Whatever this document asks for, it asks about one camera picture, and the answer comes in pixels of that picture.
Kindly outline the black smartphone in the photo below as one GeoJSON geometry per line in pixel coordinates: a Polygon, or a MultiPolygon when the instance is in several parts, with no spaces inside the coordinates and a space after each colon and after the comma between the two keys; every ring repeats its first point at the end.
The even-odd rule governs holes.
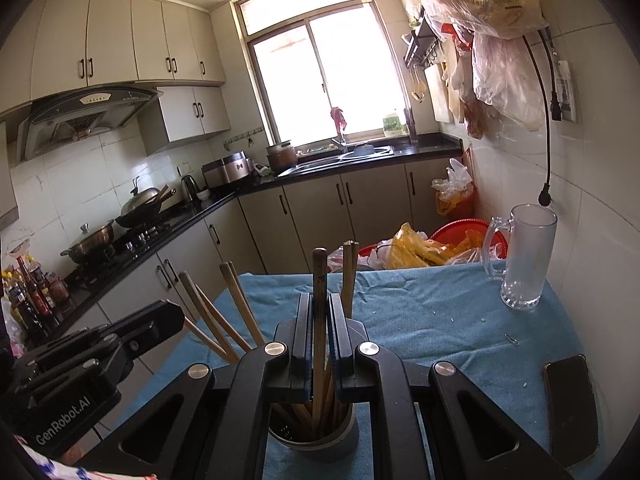
{"type": "Polygon", "coordinates": [[[544,364],[551,455],[565,468],[597,453],[598,409],[586,357],[576,356],[544,364]]]}

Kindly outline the sauce bottles group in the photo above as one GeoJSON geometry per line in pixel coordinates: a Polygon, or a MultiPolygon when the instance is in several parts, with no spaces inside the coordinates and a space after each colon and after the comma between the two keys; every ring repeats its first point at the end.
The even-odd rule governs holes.
{"type": "Polygon", "coordinates": [[[31,255],[18,255],[2,271],[2,284],[12,313],[26,330],[27,338],[40,344],[62,330],[66,313],[73,307],[65,282],[44,272],[31,255]]]}

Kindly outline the window with brown frame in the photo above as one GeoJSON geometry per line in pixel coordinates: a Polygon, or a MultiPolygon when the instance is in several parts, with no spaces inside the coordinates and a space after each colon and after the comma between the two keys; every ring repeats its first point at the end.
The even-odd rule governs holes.
{"type": "Polygon", "coordinates": [[[408,131],[408,102],[374,0],[240,0],[272,133],[306,148],[408,131]]]}

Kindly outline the black electric kettle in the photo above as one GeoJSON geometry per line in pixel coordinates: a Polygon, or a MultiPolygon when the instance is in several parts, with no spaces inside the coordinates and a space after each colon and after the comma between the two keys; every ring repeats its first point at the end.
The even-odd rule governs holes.
{"type": "Polygon", "coordinates": [[[181,187],[183,197],[189,204],[198,205],[202,202],[200,197],[202,190],[192,174],[185,174],[181,178],[181,187]]]}

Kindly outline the lower white cabinets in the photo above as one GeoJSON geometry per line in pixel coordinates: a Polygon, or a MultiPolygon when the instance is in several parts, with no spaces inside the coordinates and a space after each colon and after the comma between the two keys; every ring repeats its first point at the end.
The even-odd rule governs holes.
{"type": "Polygon", "coordinates": [[[282,185],[218,190],[196,208],[179,204],[70,274],[78,307],[63,328],[115,322],[165,298],[197,318],[178,278],[182,271],[216,298],[226,287],[219,269],[225,261],[239,274],[305,274],[317,246],[333,250],[346,240],[369,246],[405,222],[431,234],[445,222],[432,182],[447,164],[446,156],[401,156],[290,177],[282,185]]]}

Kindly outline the wooden chopstick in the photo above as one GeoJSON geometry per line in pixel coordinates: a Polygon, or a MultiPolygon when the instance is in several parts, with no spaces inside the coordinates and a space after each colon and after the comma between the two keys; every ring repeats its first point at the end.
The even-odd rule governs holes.
{"type": "Polygon", "coordinates": [[[193,302],[196,310],[201,315],[202,319],[205,321],[209,331],[215,337],[218,346],[224,352],[224,359],[231,364],[237,363],[240,360],[239,355],[232,348],[232,345],[227,340],[226,336],[222,333],[221,328],[216,323],[213,315],[211,315],[204,304],[204,301],[195,287],[194,281],[190,278],[190,275],[186,272],[181,272],[179,274],[180,282],[183,284],[186,293],[189,295],[191,301],[193,302]]]}
{"type": "Polygon", "coordinates": [[[235,272],[235,268],[232,262],[223,262],[220,265],[221,274],[224,277],[227,288],[235,303],[235,307],[238,309],[241,318],[252,336],[254,343],[258,346],[262,346],[266,341],[262,336],[258,323],[256,321],[253,310],[250,308],[248,301],[245,297],[241,283],[238,278],[238,274],[235,272]]]}
{"type": "Polygon", "coordinates": [[[196,285],[196,291],[206,311],[214,318],[217,324],[231,337],[231,339],[245,352],[252,350],[252,346],[241,336],[241,334],[230,324],[230,322],[220,313],[215,305],[208,299],[201,287],[196,285]]]}
{"type": "Polygon", "coordinates": [[[326,366],[326,278],[328,277],[328,254],[326,248],[314,248],[312,252],[312,320],[314,321],[314,396],[312,397],[312,428],[320,427],[323,401],[324,367],[326,366]]]}
{"type": "Polygon", "coordinates": [[[205,344],[209,350],[212,350],[219,356],[221,359],[225,360],[227,363],[231,363],[230,356],[228,353],[224,351],[220,344],[217,344],[213,339],[210,339],[209,336],[206,335],[202,330],[198,328],[190,318],[184,319],[184,326],[189,330],[191,334],[193,334],[202,344],[205,344]]]}
{"type": "Polygon", "coordinates": [[[346,318],[352,317],[352,300],[358,266],[359,244],[356,240],[348,240],[343,244],[343,286],[342,286],[342,306],[346,318]]]}

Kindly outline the silver rice cooker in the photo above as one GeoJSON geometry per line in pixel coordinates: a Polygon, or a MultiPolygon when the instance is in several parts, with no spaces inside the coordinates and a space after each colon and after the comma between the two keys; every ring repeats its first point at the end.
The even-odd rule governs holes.
{"type": "Polygon", "coordinates": [[[254,171],[254,162],[244,151],[239,151],[208,162],[201,170],[206,186],[218,188],[250,176],[254,171]]]}

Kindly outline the clear glass beer mug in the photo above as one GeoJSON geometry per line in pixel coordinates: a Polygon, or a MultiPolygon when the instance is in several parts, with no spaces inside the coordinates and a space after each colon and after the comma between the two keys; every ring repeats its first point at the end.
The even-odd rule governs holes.
{"type": "Polygon", "coordinates": [[[551,260],[558,217],[536,204],[514,206],[506,218],[492,217],[482,247],[484,270],[491,280],[500,281],[500,298],[512,310],[536,307],[544,290],[551,260]],[[509,234],[503,270],[489,255],[490,242],[498,232],[509,234]]]}

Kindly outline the black wok with lid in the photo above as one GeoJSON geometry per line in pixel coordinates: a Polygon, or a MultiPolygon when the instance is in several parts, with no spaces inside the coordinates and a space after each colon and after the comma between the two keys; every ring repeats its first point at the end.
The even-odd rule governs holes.
{"type": "Polygon", "coordinates": [[[168,184],[160,190],[146,188],[140,191],[138,180],[138,177],[132,180],[134,187],[130,191],[131,198],[122,206],[120,215],[115,219],[115,222],[124,229],[133,229],[149,223],[160,213],[163,203],[176,194],[176,190],[170,188],[168,184]]]}

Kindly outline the yellow plastic bag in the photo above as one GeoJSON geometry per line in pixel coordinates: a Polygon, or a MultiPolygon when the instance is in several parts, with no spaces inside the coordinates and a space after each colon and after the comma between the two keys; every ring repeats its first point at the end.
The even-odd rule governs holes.
{"type": "Polygon", "coordinates": [[[460,243],[442,244],[425,238],[405,222],[390,241],[385,267],[400,270],[480,261],[483,243],[481,232],[466,230],[460,243]]]}

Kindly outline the blue table cloth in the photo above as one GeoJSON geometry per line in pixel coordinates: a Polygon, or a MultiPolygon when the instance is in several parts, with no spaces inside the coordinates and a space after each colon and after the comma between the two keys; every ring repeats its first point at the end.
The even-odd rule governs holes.
{"type": "MultiPolygon", "coordinates": [[[[280,322],[294,318],[306,274],[240,276],[241,286],[267,340],[280,322]]],[[[441,268],[358,272],[352,314],[371,340],[402,360],[429,366],[446,360],[460,368],[514,422],[550,451],[550,426],[542,370],[549,362],[584,353],[573,323],[550,285],[538,306],[513,311],[500,300],[498,282],[479,263],[441,268]]],[[[120,425],[190,364],[224,361],[188,331],[117,419],[120,425]]],[[[320,463],[269,437],[263,479],[372,479],[368,404],[356,405],[356,450],[320,463]]]]}

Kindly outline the red plastic basin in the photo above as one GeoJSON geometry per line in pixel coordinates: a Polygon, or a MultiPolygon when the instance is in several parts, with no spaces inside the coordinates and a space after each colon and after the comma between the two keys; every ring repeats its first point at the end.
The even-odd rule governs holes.
{"type": "MultiPolygon", "coordinates": [[[[422,231],[416,232],[420,233],[425,238],[437,240],[442,244],[458,244],[462,241],[466,230],[481,232],[485,239],[485,235],[488,230],[488,223],[480,219],[463,219],[446,224],[446,226],[443,226],[431,236],[426,235],[422,231]]],[[[390,248],[390,241],[394,235],[388,240],[381,240],[378,244],[361,249],[358,256],[358,263],[363,266],[368,266],[374,270],[387,270],[384,259],[388,252],[388,248],[390,248]]]]}

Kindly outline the black wall rack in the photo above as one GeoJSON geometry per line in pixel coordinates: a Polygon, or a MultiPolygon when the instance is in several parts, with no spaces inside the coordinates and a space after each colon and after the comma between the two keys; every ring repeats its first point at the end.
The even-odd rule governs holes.
{"type": "Polygon", "coordinates": [[[427,68],[436,62],[440,53],[440,41],[425,18],[420,18],[408,34],[402,36],[406,44],[404,63],[407,68],[427,68]]]}

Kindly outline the black range hood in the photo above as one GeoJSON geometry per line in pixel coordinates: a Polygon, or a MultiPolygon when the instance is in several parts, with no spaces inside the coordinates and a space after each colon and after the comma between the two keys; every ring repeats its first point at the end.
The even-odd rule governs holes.
{"type": "Polygon", "coordinates": [[[17,129],[16,161],[26,162],[126,125],[160,92],[134,84],[108,84],[42,98],[17,129]]]}

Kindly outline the pink hanging plastic bag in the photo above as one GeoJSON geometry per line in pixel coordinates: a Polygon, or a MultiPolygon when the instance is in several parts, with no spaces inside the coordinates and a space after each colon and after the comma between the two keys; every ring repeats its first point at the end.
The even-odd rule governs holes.
{"type": "Polygon", "coordinates": [[[471,48],[471,79],[461,90],[466,105],[492,107],[521,128],[544,123],[544,96],[525,37],[502,39],[476,32],[471,48]]]}

